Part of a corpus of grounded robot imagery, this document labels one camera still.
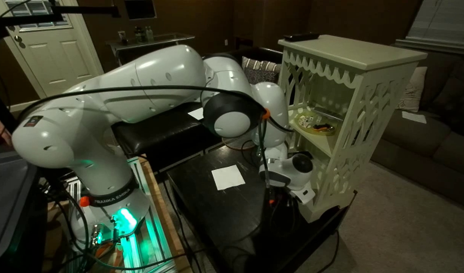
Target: gray carpet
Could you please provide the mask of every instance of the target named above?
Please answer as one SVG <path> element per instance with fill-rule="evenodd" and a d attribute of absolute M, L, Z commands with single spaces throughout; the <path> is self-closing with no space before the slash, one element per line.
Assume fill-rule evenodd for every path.
<path fill-rule="evenodd" d="M 337 236 L 326 239 L 297 273 L 319 271 L 331 260 L 335 242 Z M 464 273 L 464 209 L 369 163 L 360 194 L 340 226 L 338 245 L 326 273 Z M 202 271 L 214 271 L 205 254 L 200 264 Z"/>

